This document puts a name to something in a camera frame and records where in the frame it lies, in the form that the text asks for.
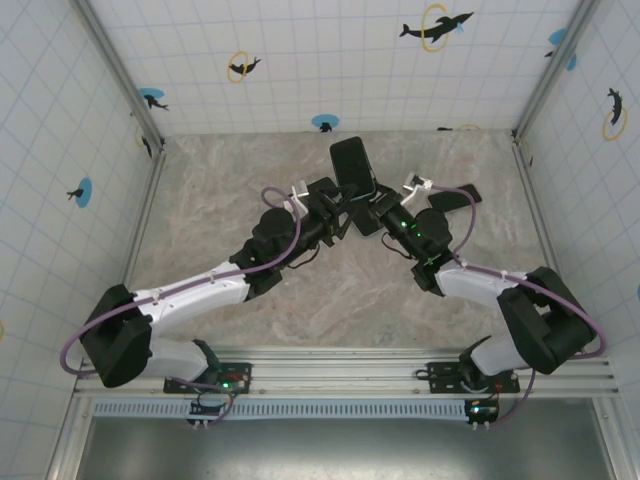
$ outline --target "white tiled wall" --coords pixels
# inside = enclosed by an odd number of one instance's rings
[[[399,37],[432,3],[92,0],[136,84],[164,92],[165,135],[313,131],[322,113],[349,131],[514,128],[578,0],[447,0],[447,15],[474,13],[436,53]],[[238,51],[261,62],[231,83]]]
[[[604,2],[530,135],[534,183],[565,279],[609,336],[640,429],[640,2]],[[623,111],[603,138],[619,91]],[[622,130],[625,117],[626,128]]]
[[[0,2],[0,478],[46,472],[59,349],[122,274],[151,167],[129,112],[65,0]]]

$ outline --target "black smartphone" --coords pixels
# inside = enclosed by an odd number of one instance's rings
[[[329,147],[329,153],[338,186],[356,186],[352,202],[370,198],[376,194],[376,179],[360,137],[334,143]]]
[[[472,184],[469,183],[458,188],[470,193],[476,203],[480,203],[482,201],[482,197],[478,193],[478,190],[476,190],[476,187]],[[438,192],[433,195],[429,195],[429,203],[433,208],[441,211],[442,213],[447,213],[452,210],[457,210],[458,208],[468,207],[471,205],[469,203],[469,199],[465,195],[456,192]]]

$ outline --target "purple cable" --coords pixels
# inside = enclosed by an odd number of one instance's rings
[[[189,380],[184,380],[183,378],[171,377],[170,380],[181,383],[182,385],[185,385],[191,388],[200,388],[203,390],[204,389],[214,390],[216,392],[224,393],[229,397],[229,403],[227,405],[227,408],[225,408],[224,411],[220,415],[218,415],[215,420],[209,421],[209,425],[215,425],[216,423],[220,423],[222,419],[224,419],[224,417],[226,417],[227,415],[229,415],[229,413],[231,413],[231,409],[233,408],[233,401],[234,401],[233,392],[231,390],[224,387],[219,387],[218,385],[213,385],[208,383],[190,382]]]
[[[285,199],[287,202],[289,202],[289,205],[291,205],[291,208],[293,209],[293,216],[296,219],[296,232],[293,236],[293,240],[291,241],[291,244],[287,247],[287,249],[282,252],[280,255],[278,255],[278,257],[276,257],[275,259],[271,260],[268,263],[265,263],[264,265],[259,265],[257,267],[250,267],[250,268],[245,268],[244,270],[233,270],[231,272],[224,272],[224,273],[219,273],[217,275],[213,276],[214,280],[219,280],[222,278],[228,278],[228,277],[234,277],[236,275],[243,275],[243,274],[247,274],[247,273],[256,273],[256,272],[260,272],[262,270],[266,270],[268,268],[271,268],[277,264],[279,264],[280,262],[282,262],[284,259],[286,259],[289,254],[293,251],[293,249],[296,247],[298,240],[300,238],[300,229],[301,229],[301,222],[302,219],[300,218],[300,212],[298,211],[298,207],[295,204],[295,202],[286,194],[284,193],[282,190],[280,190],[279,188],[276,187],[265,187],[262,192],[261,192],[261,197],[262,200],[270,207],[274,208],[275,205],[273,205],[271,202],[269,202],[266,197],[265,197],[265,193],[267,192],[275,192],[278,195],[280,195],[283,199]],[[170,297],[172,295],[176,295],[178,293],[184,292],[185,290],[188,290],[190,288],[193,287],[197,287],[199,285],[202,285],[204,283],[208,283],[210,282],[211,279],[209,277],[205,277],[205,278],[200,278],[198,280],[193,280],[192,282],[189,282],[187,284],[181,285],[179,287],[175,287],[171,290],[167,290],[166,292],[162,292],[159,295],[159,299],[163,300],[167,297]],[[96,370],[76,370],[74,368],[71,368],[69,366],[69,364],[67,363],[67,355],[69,353],[69,350],[71,349],[71,346],[75,343],[76,340],[78,340],[80,337],[82,337],[85,333],[87,333],[89,330],[93,329],[94,327],[100,325],[101,323],[109,320],[110,318],[119,315],[121,313],[124,313],[128,310],[132,310],[134,308],[137,307],[141,307],[143,305],[147,305],[151,302],[154,301],[153,297],[149,297],[149,298],[145,298],[143,300],[137,300],[135,302],[131,302],[128,303],[126,305],[123,305],[121,307],[115,308],[109,312],[103,313],[102,315],[94,318],[93,320],[91,320],[89,323],[85,324],[82,328],[80,328],[80,330],[78,330],[76,333],[74,333],[71,338],[69,338],[69,340],[67,340],[67,342],[64,344],[64,346],[62,347],[62,350],[60,350],[60,366],[62,367],[62,369],[71,374],[71,375],[77,375],[79,377],[86,377],[88,375],[92,375],[94,373],[97,373]]]
[[[453,255],[454,261],[458,265],[462,266],[462,261],[460,260],[460,257],[458,256],[458,252],[467,243],[467,241],[471,237],[471,233],[473,232],[473,228],[475,227],[475,223],[476,223],[476,202],[475,202],[475,200],[473,199],[473,197],[471,196],[471,194],[469,192],[466,192],[466,191],[462,190],[461,188],[438,187],[436,185],[432,185],[431,188],[434,189],[434,190],[439,190],[439,191],[443,191],[443,192],[459,193],[459,194],[464,195],[465,197],[467,197],[467,199],[469,200],[469,203],[471,204],[471,222],[469,224],[469,230],[467,230],[467,234],[462,239],[460,244],[457,247],[455,247],[453,249],[453,251],[451,252],[452,255]],[[502,273],[498,272],[497,270],[492,270],[490,268],[477,267],[475,265],[465,265],[463,268],[467,268],[467,269],[469,269],[471,271],[478,272],[478,273],[484,273],[486,275],[492,275],[492,276],[497,277],[497,278],[502,278]],[[522,285],[524,287],[530,288],[530,289],[532,289],[532,290],[534,290],[534,291],[536,291],[536,292],[538,292],[538,293],[540,293],[542,295],[545,295],[546,297],[548,297],[551,300],[559,303],[563,307],[568,308],[573,313],[575,313],[580,318],[582,318],[582,320],[587,325],[589,325],[589,327],[591,327],[594,332],[596,332],[596,334],[600,338],[600,346],[598,347],[598,349],[595,352],[585,353],[585,354],[582,354],[582,355],[574,355],[572,357],[573,359],[586,360],[586,359],[589,359],[589,358],[599,357],[600,355],[602,355],[605,352],[605,350],[607,349],[607,337],[604,334],[604,331],[595,322],[595,320],[593,320],[583,310],[581,310],[580,308],[575,306],[573,303],[569,302],[567,299],[561,297],[560,295],[552,292],[551,290],[547,290],[546,288],[541,287],[540,285],[536,285],[533,282],[530,282],[528,280],[522,280],[521,278],[514,277],[513,275],[505,275],[504,278],[506,280],[511,281],[511,282],[515,282],[515,283],[517,283],[519,285]],[[525,392],[524,392],[522,398],[520,399],[520,401],[504,417],[502,417],[499,420],[493,422],[492,426],[499,426],[499,425],[505,423],[509,418],[513,417],[513,415],[515,415],[515,413],[518,410],[520,410],[523,407],[523,405],[526,402],[527,398],[529,398],[529,395],[531,394],[531,390],[533,389],[533,382],[535,381],[535,378],[536,378],[536,371],[531,369],[531,380],[529,381],[529,385],[527,385],[527,389],[525,390]]]

